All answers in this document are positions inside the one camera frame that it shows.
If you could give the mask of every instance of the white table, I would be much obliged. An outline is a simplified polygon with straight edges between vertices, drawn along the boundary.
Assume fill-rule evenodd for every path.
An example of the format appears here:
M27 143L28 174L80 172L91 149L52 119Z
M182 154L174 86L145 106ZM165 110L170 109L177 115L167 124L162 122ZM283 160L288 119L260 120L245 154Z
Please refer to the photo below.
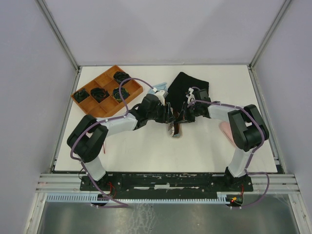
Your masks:
M77 89L106 71L109 67L83 67ZM245 106L257 104L252 82L244 65L182 65L182 66L121 66L132 77L141 78L151 85L167 82L167 87L179 72L210 83L209 94L213 101ZM149 90L130 104L141 103ZM123 108L117 115L125 112ZM79 171L81 165L70 158L66 140L84 112L72 104L64 137L58 154L56 171ZM123 132L106 139L106 154L99 154L107 171L124 172L213 172L221 173L230 164L234 146L219 129L221 121L197 117L195 123L182 125L183 136L173 139L167 135L166 124L149 121L136 131ZM276 173L273 154L268 141L256 152L250 172Z

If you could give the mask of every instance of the black fabric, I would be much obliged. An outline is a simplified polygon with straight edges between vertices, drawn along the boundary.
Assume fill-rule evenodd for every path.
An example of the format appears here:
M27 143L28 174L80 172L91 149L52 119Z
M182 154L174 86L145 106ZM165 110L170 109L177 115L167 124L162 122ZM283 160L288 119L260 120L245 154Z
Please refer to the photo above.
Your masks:
M173 110L180 112L183 102L187 101L186 94L190 87L209 90L209 82L191 77L184 72L180 72L168 88L166 102L170 102Z

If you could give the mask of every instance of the gray wall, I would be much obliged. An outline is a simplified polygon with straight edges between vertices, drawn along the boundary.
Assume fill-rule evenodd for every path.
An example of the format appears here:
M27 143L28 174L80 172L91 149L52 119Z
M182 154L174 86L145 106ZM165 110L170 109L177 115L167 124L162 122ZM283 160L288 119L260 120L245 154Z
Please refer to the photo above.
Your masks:
M75 71L34 0L0 8L0 232L22 233Z
M312 217L312 1L293 1L256 73L286 167Z
M46 0L80 65L249 63L284 0Z

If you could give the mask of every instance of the wooden box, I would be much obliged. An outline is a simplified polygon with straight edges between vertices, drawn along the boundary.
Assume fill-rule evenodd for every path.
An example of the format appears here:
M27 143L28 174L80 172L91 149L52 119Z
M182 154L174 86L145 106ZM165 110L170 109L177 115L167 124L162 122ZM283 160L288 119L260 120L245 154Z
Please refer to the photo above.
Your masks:
M112 96L113 90L119 87L119 84L114 80L114 74L117 71L123 72L118 66L113 66L106 72L96 77L91 82L87 83L81 89L85 89L89 94L89 97L78 103L74 98L74 93L71 95L74 102L84 111L85 114L90 114L93 117L110 117L116 114L124 107L123 102L119 103ZM110 94L109 97L98 103L92 96L90 91L94 88L104 88ZM135 80L130 80L123 87L128 91L129 96L125 99L127 103L135 99L139 94L143 92L143 87L139 85Z

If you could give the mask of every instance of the light blue plastic object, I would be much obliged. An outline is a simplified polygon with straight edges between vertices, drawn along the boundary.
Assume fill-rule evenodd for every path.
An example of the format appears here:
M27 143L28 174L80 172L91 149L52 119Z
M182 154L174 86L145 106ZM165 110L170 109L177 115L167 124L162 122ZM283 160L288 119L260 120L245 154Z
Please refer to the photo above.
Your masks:
M158 90L167 90L166 84L167 84L167 82L163 82L163 83L161 83L161 84L154 85L153 87L154 87L154 88L157 88ZM148 91L148 94L154 94L154 93L155 93L155 92L154 92L152 89L150 89L150 90Z

